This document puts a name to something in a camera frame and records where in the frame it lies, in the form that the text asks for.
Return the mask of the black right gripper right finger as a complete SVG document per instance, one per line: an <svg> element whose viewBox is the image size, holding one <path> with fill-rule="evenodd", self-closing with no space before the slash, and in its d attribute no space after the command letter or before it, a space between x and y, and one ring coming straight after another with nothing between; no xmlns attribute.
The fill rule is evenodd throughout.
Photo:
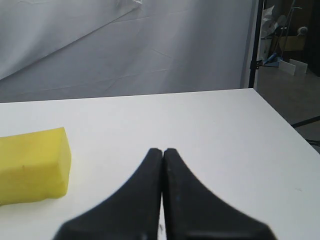
<svg viewBox="0 0 320 240"><path fill-rule="evenodd" d="M162 197L169 240L274 240L260 222L233 208L207 189L178 151L163 155Z"/></svg>

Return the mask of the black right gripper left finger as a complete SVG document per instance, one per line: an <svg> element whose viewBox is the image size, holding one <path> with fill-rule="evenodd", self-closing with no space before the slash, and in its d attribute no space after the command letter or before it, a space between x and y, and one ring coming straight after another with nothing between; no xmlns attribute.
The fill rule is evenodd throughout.
<svg viewBox="0 0 320 240"><path fill-rule="evenodd" d="M56 240L156 240L163 153L147 152L133 175L108 199L65 222Z"/></svg>

